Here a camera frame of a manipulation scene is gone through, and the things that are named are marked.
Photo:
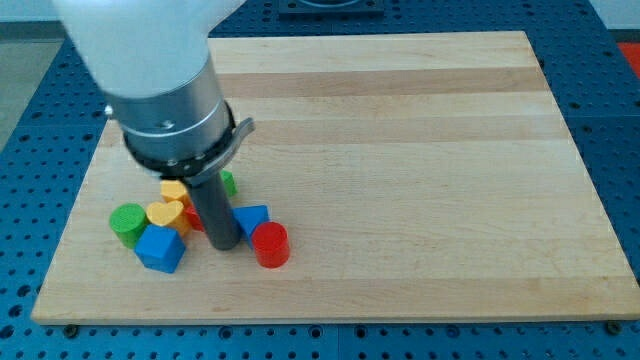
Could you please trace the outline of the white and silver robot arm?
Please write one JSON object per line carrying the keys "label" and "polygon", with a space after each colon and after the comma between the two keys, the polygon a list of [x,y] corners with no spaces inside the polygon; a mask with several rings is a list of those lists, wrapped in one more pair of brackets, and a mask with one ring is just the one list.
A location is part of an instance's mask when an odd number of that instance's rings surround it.
{"label": "white and silver robot arm", "polygon": [[218,178],[254,129],[236,123],[208,35],[244,0],[54,0],[132,157],[196,187]]}

